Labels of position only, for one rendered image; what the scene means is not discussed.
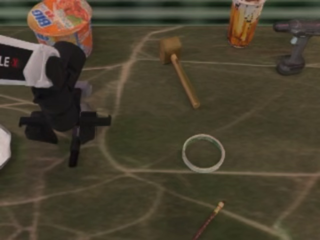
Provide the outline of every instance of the power drill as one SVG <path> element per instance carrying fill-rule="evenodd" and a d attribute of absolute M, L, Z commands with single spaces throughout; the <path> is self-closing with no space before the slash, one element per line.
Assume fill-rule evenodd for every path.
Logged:
<path fill-rule="evenodd" d="M 290 20 L 287 22 L 276 22 L 273 30 L 280 33 L 291 33 L 293 38 L 291 44 L 294 45 L 291 55 L 283 56 L 276 66 L 276 70 L 281 75 L 293 75 L 301 73 L 306 66 L 303 57 L 309 39 L 312 36 L 320 36 L 320 20 Z"/>

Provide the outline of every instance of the pencil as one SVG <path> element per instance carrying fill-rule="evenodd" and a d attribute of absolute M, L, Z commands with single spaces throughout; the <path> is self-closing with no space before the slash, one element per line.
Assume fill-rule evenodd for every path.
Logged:
<path fill-rule="evenodd" d="M 210 217 L 207 219 L 207 221 L 202 225 L 202 227 L 196 232 L 195 236 L 192 238 L 192 240 L 198 240 L 200 235 L 204 232 L 204 230 L 207 228 L 208 224 L 215 218 L 215 216 L 219 213 L 219 211 L 224 207 L 225 201 L 221 201 L 218 203 L 218 206 L 213 210 Z"/>

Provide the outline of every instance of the red x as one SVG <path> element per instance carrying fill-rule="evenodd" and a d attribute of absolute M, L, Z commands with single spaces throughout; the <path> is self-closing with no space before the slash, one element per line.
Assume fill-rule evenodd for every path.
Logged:
<path fill-rule="evenodd" d="M 19 66 L 19 59 L 18 58 L 12 58 L 12 67 L 17 68 Z"/>

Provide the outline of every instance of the brown beverage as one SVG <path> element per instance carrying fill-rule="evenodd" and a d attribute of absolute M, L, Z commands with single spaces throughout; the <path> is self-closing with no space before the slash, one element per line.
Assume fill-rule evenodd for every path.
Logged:
<path fill-rule="evenodd" d="M 227 38 L 233 47 L 244 48 L 252 41 L 265 1 L 232 0 Z"/>

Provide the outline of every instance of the mallet head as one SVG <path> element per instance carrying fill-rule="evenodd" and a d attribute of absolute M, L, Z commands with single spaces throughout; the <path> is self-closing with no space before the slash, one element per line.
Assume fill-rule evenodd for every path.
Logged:
<path fill-rule="evenodd" d="M 161 39 L 159 45 L 161 62 L 163 64 L 170 63 L 171 55 L 173 54 L 175 54 L 179 59 L 181 55 L 181 47 L 181 42 L 177 36 Z"/>

